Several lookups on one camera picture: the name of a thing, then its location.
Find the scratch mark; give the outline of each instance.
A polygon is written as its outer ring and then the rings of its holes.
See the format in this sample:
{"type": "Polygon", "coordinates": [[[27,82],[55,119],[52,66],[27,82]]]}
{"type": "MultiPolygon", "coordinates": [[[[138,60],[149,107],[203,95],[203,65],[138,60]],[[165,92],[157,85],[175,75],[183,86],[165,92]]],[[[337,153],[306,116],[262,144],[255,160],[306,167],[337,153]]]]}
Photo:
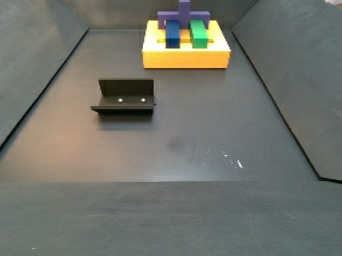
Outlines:
{"type": "Polygon", "coordinates": [[[239,165],[241,169],[243,169],[243,166],[242,166],[241,160],[238,160],[238,165],[239,165]]]}
{"type": "Polygon", "coordinates": [[[225,157],[229,157],[229,155],[227,155],[223,151],[221,151],[221,152],[222,152],[222,154],[223,154],[225,157]]]}

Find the toy blocks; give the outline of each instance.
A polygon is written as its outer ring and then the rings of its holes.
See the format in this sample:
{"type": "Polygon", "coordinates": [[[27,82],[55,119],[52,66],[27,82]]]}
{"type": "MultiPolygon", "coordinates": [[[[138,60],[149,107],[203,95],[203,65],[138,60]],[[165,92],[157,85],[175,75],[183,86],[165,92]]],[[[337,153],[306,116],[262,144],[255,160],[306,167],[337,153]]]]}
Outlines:
{"type": "Polygon", "coordinates": [[[230,52],[218,22],[209,12],[190,11],[190,0],[147,23],[145,68],[227,68],[230,52]]]}

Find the black metal bracket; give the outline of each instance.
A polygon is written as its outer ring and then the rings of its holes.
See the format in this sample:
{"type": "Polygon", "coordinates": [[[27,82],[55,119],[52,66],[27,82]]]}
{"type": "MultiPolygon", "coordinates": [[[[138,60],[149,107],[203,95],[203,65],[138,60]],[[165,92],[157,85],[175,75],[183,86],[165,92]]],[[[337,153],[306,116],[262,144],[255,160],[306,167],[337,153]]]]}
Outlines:
{"type": "Polygon", "coordinates": [[[102,100],[91,109],[99,114],[154,113],[153,79],[99,79],[102,100]]]}

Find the gray floor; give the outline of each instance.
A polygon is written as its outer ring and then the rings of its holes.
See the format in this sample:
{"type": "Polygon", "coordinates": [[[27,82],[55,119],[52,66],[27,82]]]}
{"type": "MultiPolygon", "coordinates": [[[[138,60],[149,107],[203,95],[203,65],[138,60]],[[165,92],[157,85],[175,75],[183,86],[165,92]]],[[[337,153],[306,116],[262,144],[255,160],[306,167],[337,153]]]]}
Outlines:
{"type": "Polygon", "coordinates": [[[145,70],[143,32],[94,30],[0,153],[0,181],[314,181],[230,32],[227,70],[145,70]],[[153,118],[99,118],[98,78],[155,79],[153,118]]]}
{"type": "Polygon", "coordinates": [[[341,185],[0,184],[0,254],[341,256],[341,185]]]}

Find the blue block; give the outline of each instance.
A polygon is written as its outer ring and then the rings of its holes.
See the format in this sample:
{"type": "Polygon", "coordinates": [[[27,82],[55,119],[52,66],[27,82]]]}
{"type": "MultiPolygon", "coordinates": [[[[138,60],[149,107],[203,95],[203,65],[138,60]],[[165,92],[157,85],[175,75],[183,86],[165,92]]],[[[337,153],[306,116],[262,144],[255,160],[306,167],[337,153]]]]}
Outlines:
{"type": "Polygon", "coordinates": [[[179,21],[166,21],[166,48],[181,48],[179,21]]]}

